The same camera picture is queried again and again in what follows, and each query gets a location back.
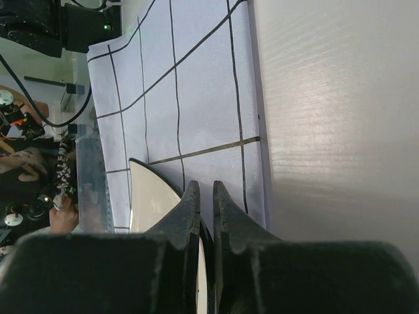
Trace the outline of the light blue checked placemat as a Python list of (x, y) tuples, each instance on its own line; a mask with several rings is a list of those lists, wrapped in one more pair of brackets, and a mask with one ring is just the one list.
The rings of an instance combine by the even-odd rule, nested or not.
[(208, 226), (215, 181), (266, 224), (247, 1), (146, 1), (87, 61), (116, 231), (129, 227), (132, 158), (180, 188), (197, 181)]

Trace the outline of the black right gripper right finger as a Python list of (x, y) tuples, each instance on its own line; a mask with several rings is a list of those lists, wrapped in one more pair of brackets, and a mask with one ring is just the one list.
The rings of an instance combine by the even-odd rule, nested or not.
[(417, 313), (418, 282), (393, 245), (285, 241), (213, 184), (219, 313)]

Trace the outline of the operator hand outside enclosure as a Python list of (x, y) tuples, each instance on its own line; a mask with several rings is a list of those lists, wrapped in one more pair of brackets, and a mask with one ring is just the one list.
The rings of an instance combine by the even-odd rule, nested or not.
[(61, 207), (53, 207), (49, 211), (50, 233), (56, 235), (70, 234), (79, 224), (79, 214), (72, 203), (72, 199), (62, 196)]

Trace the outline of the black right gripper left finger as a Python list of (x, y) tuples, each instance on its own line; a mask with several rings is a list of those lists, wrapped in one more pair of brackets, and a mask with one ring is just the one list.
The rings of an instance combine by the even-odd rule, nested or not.
[(195, 313), (200, 189), (143, 234), (31, 235), (1, 269), (2, 313)]

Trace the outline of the white square plate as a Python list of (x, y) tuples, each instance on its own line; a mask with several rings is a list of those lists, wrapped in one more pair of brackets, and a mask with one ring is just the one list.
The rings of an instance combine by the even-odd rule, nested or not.
[[(131, 173), (130, 232), (144, 233), (166, 216), (181, 200), (183, 192), (157, 170), (135, 158), (129, 159)], [(198, 313), (214, 313), (213, 240), (200, 221), (196, 306)]]

